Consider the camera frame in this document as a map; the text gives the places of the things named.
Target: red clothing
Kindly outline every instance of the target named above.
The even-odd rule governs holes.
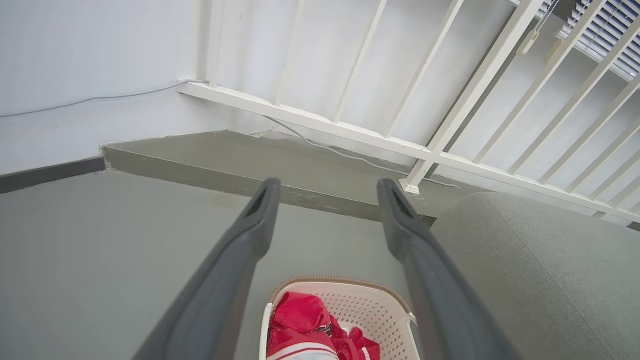
[[[357,327],[349,334],[319,297],[287,292],[271,317],[268,360],[380,360],[380,346]]]

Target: baseboard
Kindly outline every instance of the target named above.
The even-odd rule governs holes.
[[[53,165],[50,167],[14,172],[12,174],[0,176],[0,193],[14,192],[15,190],[29,188],[30,186],[65,179],[67,177],[103,171],[104,169],[104,158],[98,157]]]

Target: white laundry basket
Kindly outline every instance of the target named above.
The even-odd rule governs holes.
[[[327,276],[292,277],[273,291],[262,316],[259,360],[266,359],[274,304],[287,291],[319,297],[345,331],[359,327],[380,344],[381,360],[420,360],[410,328],[415,317],[398,294],[374,282]]]

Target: white stripe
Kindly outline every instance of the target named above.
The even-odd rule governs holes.
[[[369,352],[367,351],[367,348],[364,347],[361,350],[364,353],[365,360],[371,360],[371,358],[369,357]]]
[[[324,344],[320,344],[320,343],[313,343],[311,341],[308,341],[306,343],[297,343],[297,344],[293,344],[291,346],[285,347],[282,350],[278,351],[277,353],[267,357],[267,360],[275,360],[278,359],[280,357],[286,356],[287,354],[290,354],[292,352],[296,352],[299,350],[303,350],[306,348],[321,348],[323,350],[326,350],[328,352],[330,352],[332,355],[335,355],[336,358],[338,356],[338,354],[335,353],[334,349],[324,345]]]

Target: concrete step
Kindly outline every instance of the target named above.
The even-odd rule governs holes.
[[[407,166],[338,150],[380,166],[410,170]],[[376,221],[380,219],[378,179],[403,177],[280,133],[256,137],[216,131],[170,136],[112,143],[104,145],[102,153],[109,168],[237,195],[251,196],[262,180],[278,177],[282,181],[281,202],[285,204]],[[423,181],[420,195],[405,193],[427,225],[463,196],[485,191],[438,176],[432,178],[460,188]]]

